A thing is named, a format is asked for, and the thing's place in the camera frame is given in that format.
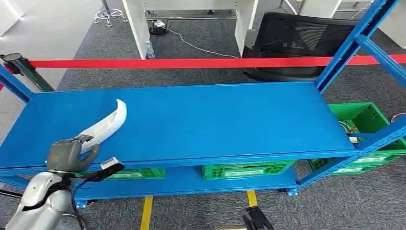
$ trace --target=gray carpet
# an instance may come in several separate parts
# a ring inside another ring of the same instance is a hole
[[[119,1],[110,1],[120,6]],[[262,13],[276,9],[277,1],[259,1],[254,26]],[[190,12],[178,12],[185,16]],[[197,15],[204,12],[192,12]],[[173,22],[172,30],[199,47],[223,54],[238,55],[232,20]],[[388,53],[405,53],[378,31],[373,36]],[[220,58],[189,47],[175,34],[153,36],[157,58]],[[76,55],[82,58],[138,58],[128,24],[115,23],[107,28],[93,25]],[[167,85],[254,82],[237,69],[135,70],[70,69],[59,89],[149,87]],[[329,103],[375,102],[387,116],[404,112],[406,94],[379,66],[347,67],[325,93]],[[305,161],[295,167],[300,176],[309,172]],[[362,175],[330,176],[288,197],[277,191],[257,191],[258,203],[274,227],[279,230],[402,230],[406,229],[405,158]],[[0,208],[0,226],[15,210],[16,200],[4,198]],[[82,209],[91,230],[139,229],[142,199],[102,200]],[[151,217],[152,230],[214,230],[242,228],[242,214],[248,202],[243,192],[209,195],[155,197]],[[64,219],[67,230],[71,219]]]

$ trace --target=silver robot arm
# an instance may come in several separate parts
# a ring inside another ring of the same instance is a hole
[[[71,188],[75,173],[85,172],[99,153],[99,145],[81,159],[82,144],[91,136],[55,142],[46,160],[47,172],[35,175],[28,183],[17,211],[6,230],[52,230],[72,203]]]
[[[24,191],[15,215],[6,230],[52,230],[72,199],[72,193],[60,189],[62,177],[52,172],[37,174]]]

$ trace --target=lower shelf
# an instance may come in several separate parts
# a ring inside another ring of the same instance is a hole
[[[244,191],[247,189],[295,188],[293,166],[275,176],[204,180],[199,166],[166,169],[165,179],[105,180],[87,183],[76,193],[76,200],[111,199],[143,196],[171,196]]]

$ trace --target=chair backrest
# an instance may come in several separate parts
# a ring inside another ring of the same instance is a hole
[[[251,58],[330,57],[357,21],[267,12],[262,18]],[[258,69],[261,74],[316,78],[324,67]]]

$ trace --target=black office chair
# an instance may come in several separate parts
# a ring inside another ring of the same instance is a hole
[[[247,33],[243,58],[331,57],[356,23],[354,20],[268,12],[262,18],[256,39],[253,39],[256,31]],[[251,68],[244,69],[244,74],[258,81],[314,81],[323,69]]]

